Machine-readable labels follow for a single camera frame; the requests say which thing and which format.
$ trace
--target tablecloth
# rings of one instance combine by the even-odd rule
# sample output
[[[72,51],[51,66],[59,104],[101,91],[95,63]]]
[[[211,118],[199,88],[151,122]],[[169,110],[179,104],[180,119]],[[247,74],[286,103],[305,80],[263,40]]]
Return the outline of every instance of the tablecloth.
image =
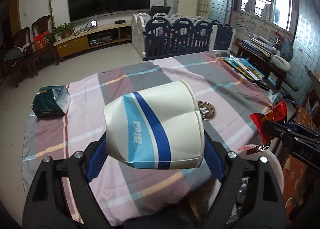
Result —
[[[214,141],[237,152],[257,135],[249,115],[267,112],[271,107],[269,99],[257,85],[213,54],[195,53],[112,69],[67,84],[71,103],[65,116],[39,119],[30,114],[22,159],[26,194],[44,156],[68,158],[101,137],[106,130],[106,104],[123,94],[180,79],[191,86],[198,101],[214,106],[216,116],[203,121]],[[144,170],[108,157],[90,187],[107,219],[116,226],[178,202],[210,176],[205,161],[198,169]],[[72,217],[81,221],[65,178],[63,185]]]

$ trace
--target potted plant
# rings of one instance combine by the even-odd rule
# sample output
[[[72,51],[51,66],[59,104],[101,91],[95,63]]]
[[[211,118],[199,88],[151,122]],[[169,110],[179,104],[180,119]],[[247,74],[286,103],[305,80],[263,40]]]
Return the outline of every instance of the potted plant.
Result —
[[[62,39],[69,37],[72,34],[73,24],[65,23],[54,28],[54,34],[60,36]]]

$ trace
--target wooden cabinet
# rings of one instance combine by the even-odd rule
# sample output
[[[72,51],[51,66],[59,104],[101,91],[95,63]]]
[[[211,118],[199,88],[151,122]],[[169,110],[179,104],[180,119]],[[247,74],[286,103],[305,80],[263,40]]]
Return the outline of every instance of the wooden cabinet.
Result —
[[[113,39],[110,42],[106,43],[98,43],[95,46],[89,46],[90,35],[98,32],[103,32],[105,30],[110,30],[116,35],[113,35]],[[131,23],[124,24],[109,24],[109,25],[101,25],[96,29],[91,29],[85,33],[81,33],[77,36],[71,35],[63,40],[57,41],[54,46],[57,48],[59,57],[64,58],[66,56],[70,56],[77,52],[86,51],[90,48],[95,48],[99,46],[105,46],[112,43],[121,44],[121,42],[131,40]]]
[[[89,49],[88,37],[82,36],[57,45],[59,57],[63,58],[71,54]]]

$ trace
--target metal screw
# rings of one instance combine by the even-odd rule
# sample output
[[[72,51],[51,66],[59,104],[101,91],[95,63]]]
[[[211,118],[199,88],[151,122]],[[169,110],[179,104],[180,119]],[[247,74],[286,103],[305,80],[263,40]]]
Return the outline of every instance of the metal screw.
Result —
[[[51,160],[50,156],[46,156],[43,158],[43,162],[48,163]]]
[[[267,159],[267,157],[262,156],[262,157],[260,157],[260,161],[263,162],[263,163],[267,163],[268,159]]]
[[[75,157],[77,159],[81,158],[82,156],[83,156],[83,152],[82,151],[78,151],[78,152],[75,153]]]
[[[235,152],[228,152],[228,156],[229,156],[229,158],[234,159],[235,157],[237,157],[237,153],[235,153]]]

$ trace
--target green gift bag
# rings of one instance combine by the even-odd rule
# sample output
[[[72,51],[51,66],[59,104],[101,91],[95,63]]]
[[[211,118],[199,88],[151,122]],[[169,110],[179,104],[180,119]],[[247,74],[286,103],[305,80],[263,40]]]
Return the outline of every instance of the green gift bag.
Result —
[[[42,87],[33,99],[31,108],[37,117],[65,115],[70,101],[66,86]]]

